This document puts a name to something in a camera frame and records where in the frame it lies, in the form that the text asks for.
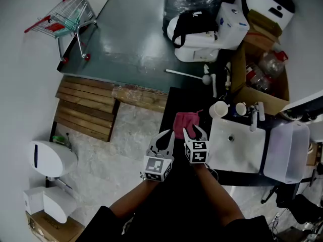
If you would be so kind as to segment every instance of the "white plastic bin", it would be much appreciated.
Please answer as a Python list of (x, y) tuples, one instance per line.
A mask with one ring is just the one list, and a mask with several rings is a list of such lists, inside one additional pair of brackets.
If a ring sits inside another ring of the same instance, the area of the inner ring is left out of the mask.
[(295, 121), (271, 130), (263, 174), (286, 184), (298, 183), (305, 171), (309, 128)]

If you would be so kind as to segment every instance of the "red shopping cart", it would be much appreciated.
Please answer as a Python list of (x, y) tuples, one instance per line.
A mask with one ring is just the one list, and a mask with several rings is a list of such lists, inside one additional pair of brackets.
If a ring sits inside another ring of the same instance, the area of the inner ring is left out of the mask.
[(39, 19), (34, 25), (25, 30), (25, 33), (33, 30), (45, 33), (57, 40), (60, 60), (67, 63), (68, 59), (62, 57), (60, 37), (73, 33), (77, 37), (81, 56), (86, 61), (91, 58), (90, 54), (84, 54), (80, 37), (80, 28), (93, 23), (97, 27), (96, 20), (89, 20), (80, 24), (81, 17), (87, 12), (89, 19), (93, 13), (87, 6), (86, 0), (63, 0), (55, 6), (44, 18)]

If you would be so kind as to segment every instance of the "human arm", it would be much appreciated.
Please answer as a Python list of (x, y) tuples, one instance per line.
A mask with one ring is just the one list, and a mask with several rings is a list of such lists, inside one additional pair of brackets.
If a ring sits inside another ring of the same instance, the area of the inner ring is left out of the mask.
[(141, 205), (148, 195), (159, 184), (157, 181), (145, 180), (136, 186), (129, 193), (115, 201), (110, 209), (119, 219), (127, 219), (135, 213), (136, 209)]
[(220, 224), (226, 226), (236, 219), (244, 219), (244, 216), (227, 191), (212, 176), (204, 164), (193, 165), (200, 183), (218, 214)]

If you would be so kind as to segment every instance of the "sink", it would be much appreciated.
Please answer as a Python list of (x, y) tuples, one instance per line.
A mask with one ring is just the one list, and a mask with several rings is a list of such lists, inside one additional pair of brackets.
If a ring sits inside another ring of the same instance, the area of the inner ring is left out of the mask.
[(208, 165), (212, 169), (259, 173), (265, 130), (214, 118), (210, 134)]

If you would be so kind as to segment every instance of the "black shirt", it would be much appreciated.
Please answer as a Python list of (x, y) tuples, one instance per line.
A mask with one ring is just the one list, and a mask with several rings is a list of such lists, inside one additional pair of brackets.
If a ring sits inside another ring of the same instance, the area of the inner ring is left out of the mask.
[(119, 220), (108, 207), (102, 206), (77, 242), (114, 241), (122, 237), (139, 237), (144, 241), (177, 237), (212, 241), (273, 240), (264, 216), (234, 220), (221, 227), (187, 159), (174, 161), (166, 180), (137, 209), (129, 230), (121, 236), (126, 221)]

